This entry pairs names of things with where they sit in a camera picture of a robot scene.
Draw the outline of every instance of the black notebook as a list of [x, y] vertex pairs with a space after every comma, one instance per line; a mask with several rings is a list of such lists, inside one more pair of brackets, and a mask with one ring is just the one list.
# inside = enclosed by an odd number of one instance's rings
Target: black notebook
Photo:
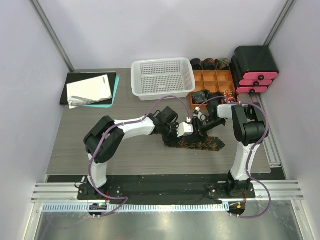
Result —
[[[82, 80], [92, 79], [92, 78], [96, 78], [103, 75], [108, 75], [110, 90], [113, 97], [114, 90], [115, 90], [116, 76], [117, 76], [115, 72], [85, 72], [85, 73], [73, 72], [73, 73], [68, 73], [66, 76], [64, 88], [60, 98], [60, 105], [68, 105], [67, 84], [79, 82]], [[91, 105], [110, 105], [110, 104], [112, 104], [112, 98], [108, 100], [92, 103]]]

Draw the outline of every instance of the pink drawer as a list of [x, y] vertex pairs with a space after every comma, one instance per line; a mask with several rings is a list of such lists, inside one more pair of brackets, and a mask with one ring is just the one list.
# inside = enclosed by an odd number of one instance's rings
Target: pink drawer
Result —
[[277, 72], [247, 72], [243, 75], [243, 79], [262, 81], [264, 79], [275, 79], [277, 76]]
[[240, 86], [236, 89], [239, 94], [259, 94], [268, 90], [266, 86]]
[[271, 79], [257, 80], [257, 79], [242, 79], [239, 84], [241, 86], [269, 86], [272, 84]]

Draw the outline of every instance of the small object in tray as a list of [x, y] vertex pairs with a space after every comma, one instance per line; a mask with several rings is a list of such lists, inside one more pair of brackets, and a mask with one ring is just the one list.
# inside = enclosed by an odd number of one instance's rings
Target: small object in tray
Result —
[[219, 71], [229, 71], [230, 66], [229, 66], [229, 61], [227, 58], [220, 58], [219, 60], [215, 60], [216, 68]]
[[206, 71], [214, 71], [216, 70], [216, 62], [213, 58], [207, 58], [203, 61], [202, 67]]
[[209, 90], [201, 90], [201, 91], [193, 92], [192, 93], [193, 104], [202, 104], [207, 99], [206, 91], [209, 91]]
[[[224, 91], [223, 95], [228, 98], [229, 103], [237, 103], [238, 102], [238, 94], [236, 91], [234, 91], [232, 89]], [[226, 99], [223, 98], [222, 103], [226, 104], [227, 103]]]
[[193, 71], [201, 71], [202, 70], [202, 64], [201, 60], [199, 58], [194, 58], [190, 61], [192, 70]]

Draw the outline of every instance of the teal notebook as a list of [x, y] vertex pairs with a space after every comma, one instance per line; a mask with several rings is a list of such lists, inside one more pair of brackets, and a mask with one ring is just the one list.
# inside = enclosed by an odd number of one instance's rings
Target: teal notebook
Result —
[[112, 104], [107, 104], [107, 105], [85, 105], [85, 107], [91, 107], [91, 108], [110, 108], [115, 102], [116, 99], [116, 93], [119, 85], [120, 77], [116, 76], [115, 77], [115, 83], [114, 83], [114, 90], [113, 90], [113, 96], [112, 96]]

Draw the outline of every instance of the white plastic basket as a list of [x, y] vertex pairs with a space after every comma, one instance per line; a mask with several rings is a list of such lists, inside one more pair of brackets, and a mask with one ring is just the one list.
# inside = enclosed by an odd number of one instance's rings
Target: white plastic basket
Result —
[[195, 90], [195, 76], [187, 58], [135, 61], [131, 68], [132, 93], [142, 101], [167, 95], [185, 98]]

